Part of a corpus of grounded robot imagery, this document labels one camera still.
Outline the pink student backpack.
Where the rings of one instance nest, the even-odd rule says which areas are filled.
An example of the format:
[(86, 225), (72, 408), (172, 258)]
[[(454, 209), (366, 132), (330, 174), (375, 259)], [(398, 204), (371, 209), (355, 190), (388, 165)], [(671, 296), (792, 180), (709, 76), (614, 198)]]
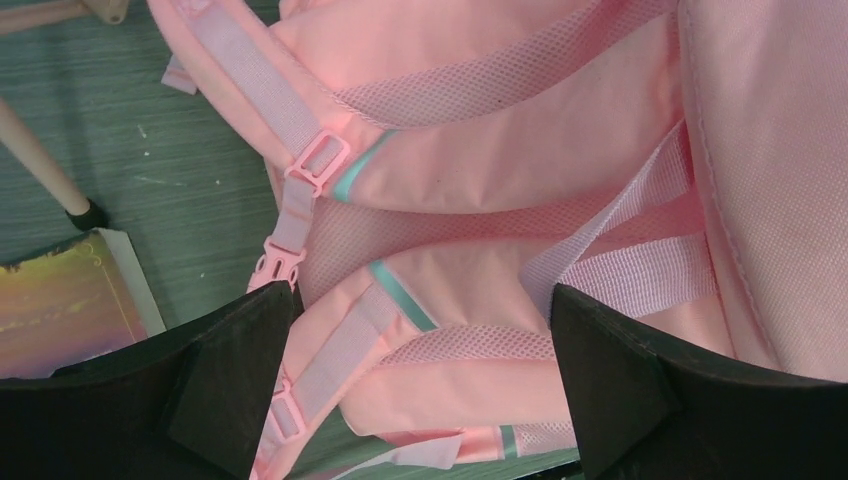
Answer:
[(153, 1), (278, 203), (249, 281), (290, 324), (253, 479), (334, 411), (385, 465), (575, 454), (552, 339), (573, 287), (847, 387), (843, 1)]

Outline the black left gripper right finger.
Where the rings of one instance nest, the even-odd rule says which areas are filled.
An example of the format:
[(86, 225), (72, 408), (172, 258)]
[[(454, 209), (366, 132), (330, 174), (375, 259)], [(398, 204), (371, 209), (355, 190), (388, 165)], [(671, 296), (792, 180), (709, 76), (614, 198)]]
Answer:
[(552, 339), (589, 479), (843, 479), (847, 387), (744, 363), (558, 285)]

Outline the blue orange paperback book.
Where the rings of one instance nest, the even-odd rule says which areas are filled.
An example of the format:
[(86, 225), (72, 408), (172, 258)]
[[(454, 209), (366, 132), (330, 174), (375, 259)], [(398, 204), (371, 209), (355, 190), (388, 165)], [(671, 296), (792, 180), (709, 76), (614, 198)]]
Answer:
[(46, 378), (166, 330), (129, 236), (94, 229), (1, 266), (1, 376)]

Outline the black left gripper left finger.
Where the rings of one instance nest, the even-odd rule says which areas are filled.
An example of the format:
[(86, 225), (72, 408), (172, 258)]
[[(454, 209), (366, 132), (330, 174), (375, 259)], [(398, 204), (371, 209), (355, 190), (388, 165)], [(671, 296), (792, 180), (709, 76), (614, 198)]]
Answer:
[(246, 479), (293, 318), (269, 283), (43, 379), (1, 383), (5, 479)]

